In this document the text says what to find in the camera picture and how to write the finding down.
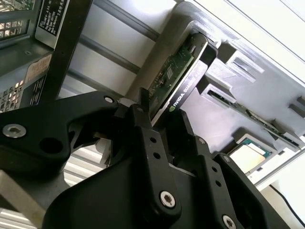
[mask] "black cable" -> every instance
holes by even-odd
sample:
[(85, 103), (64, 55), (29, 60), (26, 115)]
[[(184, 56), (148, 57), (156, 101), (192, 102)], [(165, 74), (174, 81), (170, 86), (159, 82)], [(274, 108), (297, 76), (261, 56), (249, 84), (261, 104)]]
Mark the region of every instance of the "black cable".
[(296, 217), (296, 219), (300, 222), (300, 224), (302, 224), (302, 226), (305, 228), (305, 223), (300, 219), (300, 217), (296, 214), (296, 212), (293, 210), (293, 208), (291, 207), (291, 205), (289, 204), (288, 200), (286, 199), (286, 197), (279, 191), (277, 190), (273, 185), (270, 185), (270, 188), (272, 188), (282, 199), (283, 201), (285, 201), (286, 205), (288, 206), (288, 208), (291, 210), (292, 214)]

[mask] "circuit board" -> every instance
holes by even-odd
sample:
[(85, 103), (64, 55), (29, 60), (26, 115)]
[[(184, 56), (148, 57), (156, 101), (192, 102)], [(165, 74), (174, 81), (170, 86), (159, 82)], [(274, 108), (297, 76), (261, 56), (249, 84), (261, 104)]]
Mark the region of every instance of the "circuit board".
[(158, 73), (158, 76), (151, 84), (149, 91), (150, 115), (153, 117), (171, 91), (192, 63), (194, 57), (182, 46), (176, 55), (170, 56)]
[(269, 157), (272, 152), (261, 147), (259, 144), (257, 144), (256, 142), (252, 141), (249, 138), (246, 138), (245, 140), (243, 140), (240, 145), (246, 145), (249, 146), (250, 148), (252, 148), (253, 150), (255, 150), (256, 152), (258, 152), (259, 154), (263, 155), (264, 158)]
[(217, 101), (219, 101), (219, 102), (229, 106), (233, 110), (237, 111), (238, 113), (242, 114), (243, 116), (247, 117), (248, 119), (252, 120), (253, 122), (259, 124), (266, 131), (268, 131), (269, 133), (271, 133), (271, 134), (277, 136), (278, 138), (282, 139), (287, 144), (289, 144), (289, 145), (291, 145), (293, 147), (297, 147), (297, 148), (301, 149), (300, 145), (298, 143), (296, 143), (292, 139), (284, 136), (275, 126), (273, 126), (272, 124), (266, 122), (264, 119), (262, 119), (261, 117), (259, 117), (256, 114), (254, 114), (252, 111), (248, 110), (244, 106), (242, 106), (242, 105), (240, 105), (238, 103), (234, 103), (233, 104), (230, 101), (226, 100), (225, 98), (223, 98), (222, 96), (220, 96), (219, 94), (217, 94), (217, 93), (215, 93), (213, 91), (209, 91), (208, 94), (211, 97), (213, 97), (214, 99), (216, 99)]

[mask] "metal mesh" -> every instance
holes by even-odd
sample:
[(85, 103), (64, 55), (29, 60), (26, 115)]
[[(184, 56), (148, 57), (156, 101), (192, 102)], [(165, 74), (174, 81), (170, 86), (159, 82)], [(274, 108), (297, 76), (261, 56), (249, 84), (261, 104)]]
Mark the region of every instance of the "metal mesh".
[(0, 112), (12, 111), (19, 108), (23, 80), (0, 93)]

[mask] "screw head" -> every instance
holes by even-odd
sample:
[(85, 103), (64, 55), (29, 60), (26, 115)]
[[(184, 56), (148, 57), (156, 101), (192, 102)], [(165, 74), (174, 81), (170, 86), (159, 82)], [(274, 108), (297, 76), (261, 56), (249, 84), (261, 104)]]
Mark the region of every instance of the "screw head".
[(230, 158), (228, 157), (228, 156), (224, 156), (224, 160), (226, 161), (226, 162), (231, 162), (231, 160), (230, 160)]
[(26, 55), (28, 55), (28, 56), (30, 56), (30, 55), (32, 55), (32, 53), (30, 52), (30, 51), (24, 51), (24, 53), (26, 54)]
[(108, 96), (105, 96), (104, 99), (105, 99), (107, 102), (109, 102), (109, 103), (113, 103), (113, 102), (114, 102), (114, 100), (113, 100), (112, 98), (108, 97)]
[(163, 191), (160, 193), (161, 203), (167, 208), (173, 208), (176, 205), (175, 198), (173, 195), (167, 191)]
[(140, 107), (138, 107), (137, 110), (140, 111), (141, 113), (144, 113), (144, 110)]
[(223, 221), (224, 221), (225, 226), (228, 229), (236, 229), (236, 225), (235, 225), (234, 221), (230, 217), (224, 215), (223, 216)]
[(199, 138), (199, 141), (201, 144), (203, 144), (203, 145), (205, 144), (205, 141), (202, 138)]
[(2, 129), (6, 137), (19, 138), (25, 136), (27, 130), (19, 124), (9, 124)]

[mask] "barcode label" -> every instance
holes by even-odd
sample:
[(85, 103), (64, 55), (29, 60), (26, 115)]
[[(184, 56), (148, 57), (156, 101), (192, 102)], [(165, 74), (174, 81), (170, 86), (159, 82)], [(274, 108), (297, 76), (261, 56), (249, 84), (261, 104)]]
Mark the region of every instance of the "barcode label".
[(167, 69), (167, 78), (170, 79), (170, 78), (172, 77), (172, 75), (173, 75), (172, 68), (169, 67), (169, 68)]

